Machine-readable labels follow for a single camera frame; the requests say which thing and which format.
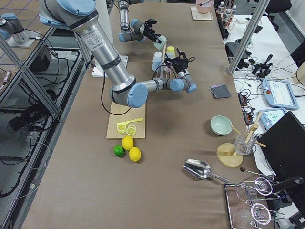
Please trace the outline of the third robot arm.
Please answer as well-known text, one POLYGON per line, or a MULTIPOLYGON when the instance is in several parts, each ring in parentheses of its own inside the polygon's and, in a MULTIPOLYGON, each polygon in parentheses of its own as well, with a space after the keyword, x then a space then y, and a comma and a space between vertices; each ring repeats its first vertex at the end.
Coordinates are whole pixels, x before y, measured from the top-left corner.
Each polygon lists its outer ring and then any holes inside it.
POLYGON ((30 48, 35 39, 35 36, 25 31, 14 13, 0 16, 0 35, 13 48, 30 48))

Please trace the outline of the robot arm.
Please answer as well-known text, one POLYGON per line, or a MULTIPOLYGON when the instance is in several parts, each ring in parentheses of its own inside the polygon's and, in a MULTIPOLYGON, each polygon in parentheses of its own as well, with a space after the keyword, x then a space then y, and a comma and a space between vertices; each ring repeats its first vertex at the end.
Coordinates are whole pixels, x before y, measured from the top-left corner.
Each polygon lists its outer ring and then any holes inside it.
POLYGON ((119 53, 98 22, 98 11, 94 0, 40 0, 41 23, 75 32, 84 41, 89 51, 112 82, 111 100, 131 108, 145 104, 149 92, 163 89, 185 90, 191 93, 197 85, 187 70, 190 60, 185 53, 179 57, 165 58, 168 67, 173 67, 178 78, 153 78, 137 82, 125 68, 119 53))
POLYGON ((144 41, 145 38, 153 41, 154 44, 162 44, 161 35, 153 29, 157 23, 155 19, 148 19, 145 22, 139 19, 129 20, 129 6, 143 3, 144 0, 119 0, 118 9, 120 14, 120 30, 118 37, 121 42, 144 41))

